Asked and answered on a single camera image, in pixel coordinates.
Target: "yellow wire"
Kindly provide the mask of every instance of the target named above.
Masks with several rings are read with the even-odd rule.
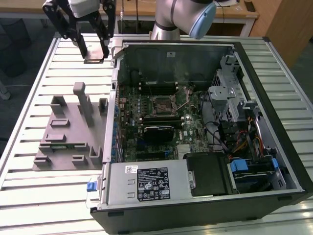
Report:
[[[246,143],[247,143],[247,141],[244,141],[241,145],[239,145],[239,146],[235,149],[234,153],[237,152],[238,150],[242,149],[242,148],[246,145]]]

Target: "wooden desk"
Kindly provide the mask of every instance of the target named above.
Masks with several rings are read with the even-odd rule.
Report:
[[[291,68],[313,32],[313,0],[252,0],[261,13],[251,31],[253,37],[267,36]]]
[[[0,0],[0,18],[46,19],[42,10],[44,2],[45,0]],[[117,20],[119,20],[121,7],[122,0],[117,0]],[[138,0],[139,20],[154,21],[155,10],[155,0]],[[135,20],[135,16],[135,0],[124,0],[124,19]],[[224,15],[223,10],[219,7],[214,23],[244,24],[241,36],[249,36],[254,21],[258,17],[258,13],[247,11],[244,1],[240,0],[238,5],[224,7]]]

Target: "blue tab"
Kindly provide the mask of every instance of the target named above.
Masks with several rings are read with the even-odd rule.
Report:
[[[275,169],[278,169],[279,165],[276,158],[272,158],[272,163]]]
[[[234,162],[230,163],[230,169],[231,169],[231,172],[235,172],[237,170],[236,165],[235,165]]]
[[[87,192],[96,192],[97,191],[97,182],[88,182],[87,183]]]
[[[232,172],[248,170],[248,166],[244,159],[233,160],[230,164],[230,167],[231,167]]]

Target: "aluminum workbench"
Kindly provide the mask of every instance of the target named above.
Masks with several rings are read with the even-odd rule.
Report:
[[[95,34],[84,36],[87,46],[98,44]],[[148,39],[127,35],[124,39]],[[268,93],[307,172],[313,178],[313,105],[292,76],[273,45],[262,38],[206,37],[203,40],[240,41]],[[86,84],[91,101],[108,97],[111,58],[103,64],[83,64],[80,51],[69,40],[53,39],[21,115],[0,161],[1,234],[106,234],[88,207],[97,204],[97,192],[87,199],[86,183],[101,174],[92,171],[34,172],[38,151],[51,113],[53,95],[72,95],[74,82]],[[246,81],[247,90],[253,97]],[[313,202],[283,207],[263,219],[144,233],[154,234],[312,234]]]

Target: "warning label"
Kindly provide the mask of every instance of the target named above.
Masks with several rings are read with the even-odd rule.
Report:
[[[170,199],[167,167],[137,170],[139,202]]]

